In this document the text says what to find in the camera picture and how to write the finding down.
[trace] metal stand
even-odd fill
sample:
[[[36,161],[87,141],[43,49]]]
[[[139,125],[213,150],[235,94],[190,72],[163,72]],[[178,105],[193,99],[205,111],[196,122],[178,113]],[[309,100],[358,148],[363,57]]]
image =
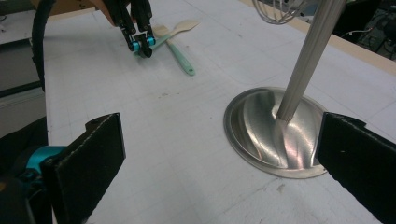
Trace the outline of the metal stand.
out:
[[[315,158],[324,108],[303,95],[345,2],[320,1],[286,91],[245,91],[227,107],[228,139],[245,160],[264,172],[288,178],[326,173]]]

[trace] silver rod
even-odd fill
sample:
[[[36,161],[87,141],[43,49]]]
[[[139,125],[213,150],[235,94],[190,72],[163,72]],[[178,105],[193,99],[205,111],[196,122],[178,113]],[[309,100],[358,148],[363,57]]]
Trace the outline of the silver rod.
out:
[[[319,1],[317,12],[305,38],[289,85],[279,106],[276,117],[285,121],[293,118],[309,80],[314,74],[332,30],[344,9],[347,0]]]

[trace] metal bar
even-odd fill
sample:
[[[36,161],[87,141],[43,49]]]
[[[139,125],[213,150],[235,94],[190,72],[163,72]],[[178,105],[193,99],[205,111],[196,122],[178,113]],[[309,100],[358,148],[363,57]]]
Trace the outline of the metal bar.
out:
[[[313,23],[309,28],[289,85],[277,111],[278,119],[290,121],[293,118],[345,4],[346,0],[319,2]]]

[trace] round metal base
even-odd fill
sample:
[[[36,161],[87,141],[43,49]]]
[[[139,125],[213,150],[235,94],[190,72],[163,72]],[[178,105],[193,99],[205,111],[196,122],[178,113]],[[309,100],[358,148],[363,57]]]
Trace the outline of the round metal base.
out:
[[[316,159],[324,107],[303,97],[293,119],[276,118],[284,90],[242,92],[228,105],[224,128],[233,148],[246,161],[272,175],[308,178],[326,173]]]

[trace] white tabletop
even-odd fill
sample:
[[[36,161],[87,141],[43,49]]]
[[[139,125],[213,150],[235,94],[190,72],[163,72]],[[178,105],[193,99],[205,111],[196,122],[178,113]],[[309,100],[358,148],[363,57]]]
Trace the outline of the white tabletop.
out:
[[[265,23],[236,0],[151,0],[152,24],[198,20],[136,59],[99,12],[49,22],[45,38],[49,142],[68,145],[85,122],[120,112],[126,160],[88,223],[378,223],[329,174],[268,175],[233,150],[226,106],[242,91],[286,87],[305,34]],[[306,91],[395,142],[396,77],[328,46]]]

